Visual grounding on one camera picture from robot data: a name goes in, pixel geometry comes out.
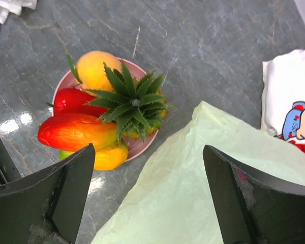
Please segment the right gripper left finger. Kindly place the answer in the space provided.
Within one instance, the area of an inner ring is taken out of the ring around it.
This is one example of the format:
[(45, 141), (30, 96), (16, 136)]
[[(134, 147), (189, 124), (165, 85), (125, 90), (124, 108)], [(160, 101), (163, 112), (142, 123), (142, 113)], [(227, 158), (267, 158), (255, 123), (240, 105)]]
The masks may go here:
[(92, 144), (0, 186), (0, 243), (75, 243), (93, 174)]

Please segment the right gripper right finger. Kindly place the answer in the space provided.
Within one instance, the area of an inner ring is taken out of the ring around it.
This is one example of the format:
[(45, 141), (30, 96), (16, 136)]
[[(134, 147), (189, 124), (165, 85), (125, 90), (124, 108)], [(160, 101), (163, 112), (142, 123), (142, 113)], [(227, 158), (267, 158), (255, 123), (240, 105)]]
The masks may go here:
[(211, 145), (203, 161), (224, 243), (305, 243), (305, 186)]

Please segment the green avocado print plastic bag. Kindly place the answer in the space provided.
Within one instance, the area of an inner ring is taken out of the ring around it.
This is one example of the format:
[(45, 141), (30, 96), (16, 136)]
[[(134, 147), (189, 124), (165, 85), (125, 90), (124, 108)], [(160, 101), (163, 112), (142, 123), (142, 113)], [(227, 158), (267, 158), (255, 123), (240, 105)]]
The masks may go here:
[(93, 243), (222, 243), (204, 168), (211, 145), (249, 166), (305, 186), (305, 154), (206, 102), (148, 159)]

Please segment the fake red bell pepper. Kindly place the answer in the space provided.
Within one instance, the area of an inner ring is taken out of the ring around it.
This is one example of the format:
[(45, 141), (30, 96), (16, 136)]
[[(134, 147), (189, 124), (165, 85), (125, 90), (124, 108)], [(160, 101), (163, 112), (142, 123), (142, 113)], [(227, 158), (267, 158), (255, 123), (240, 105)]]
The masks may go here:
[(87, 105), (87, 102), (90, 102), (94, 98), (79, 89), (64, 88), (56, 93), (52, 104), (46, 102), (46, 105), (53, 108), (53, 115), (83, 113), (100, 117), (107, 111), (107, 108)]

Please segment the fake red orange mango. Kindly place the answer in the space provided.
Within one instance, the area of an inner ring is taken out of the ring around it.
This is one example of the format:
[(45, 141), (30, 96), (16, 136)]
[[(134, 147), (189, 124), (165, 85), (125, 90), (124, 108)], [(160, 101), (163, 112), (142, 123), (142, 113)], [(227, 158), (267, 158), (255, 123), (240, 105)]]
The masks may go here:
[(37, 138), (43, 145), (65, 151), (78, 151), (90, 143), (99, 150), (117, 141), (116, 124), (82, 113), (59, 114), (40, 125)]

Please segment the fake pineapple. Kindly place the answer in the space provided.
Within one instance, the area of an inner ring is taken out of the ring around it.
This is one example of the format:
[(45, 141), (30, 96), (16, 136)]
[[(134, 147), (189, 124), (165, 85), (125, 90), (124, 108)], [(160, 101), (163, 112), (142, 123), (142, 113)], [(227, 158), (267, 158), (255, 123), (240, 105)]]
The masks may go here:
[(97, 96), (87, 105), (107, 108), (99, 119), (103, 123), (116, 123), (117, 142), (122, 136), (134, 134), (144, 141), (160, 128), (164, 121), (162, 115), (174, 108), (161, 92), (164, 75), (156, 75), (152, 70), (136, 81), (123, 61), (121, 71), (111, 69), (106, 63), (103, 65), (113, 91), (88, 89)]

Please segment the fake yellow pear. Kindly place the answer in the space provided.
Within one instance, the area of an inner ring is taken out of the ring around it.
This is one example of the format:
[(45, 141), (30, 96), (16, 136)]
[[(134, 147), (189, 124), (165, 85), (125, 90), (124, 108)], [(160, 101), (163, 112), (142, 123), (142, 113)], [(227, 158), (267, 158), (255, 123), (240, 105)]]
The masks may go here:
[(90, 89), (113, 91), (104, 67), (121, 71), (121, 62), (114, 55), (104, 51), (90, 51), (84, 54), (76, 65), (69, 54), (67, 57), (72, 75), (85, 93), (96, 97)]

